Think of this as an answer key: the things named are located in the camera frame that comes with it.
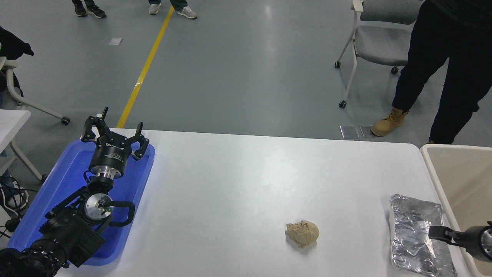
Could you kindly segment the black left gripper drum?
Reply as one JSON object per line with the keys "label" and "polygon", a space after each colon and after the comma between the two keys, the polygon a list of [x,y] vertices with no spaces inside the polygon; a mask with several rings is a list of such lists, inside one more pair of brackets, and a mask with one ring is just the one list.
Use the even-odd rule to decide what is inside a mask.
{"label": "black left gripper drum", "polygon": [[96,149],[92,156],[89,169],[96,172],[98,167],[109,167],[124,172],[131,153],[130,146],[122,146],[126,137],[123,135],[102,135],[96,141]]}

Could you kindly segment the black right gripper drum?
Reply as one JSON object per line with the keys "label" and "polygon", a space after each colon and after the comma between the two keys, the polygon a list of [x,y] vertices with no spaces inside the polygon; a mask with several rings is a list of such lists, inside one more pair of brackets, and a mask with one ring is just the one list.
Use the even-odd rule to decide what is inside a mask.
{"label": "black right gripper drum", "polygon": [[482,235],[487,226],[473,226],[463,233],[463,245],[473,258],[487,262],[487,254],[482,244]]}

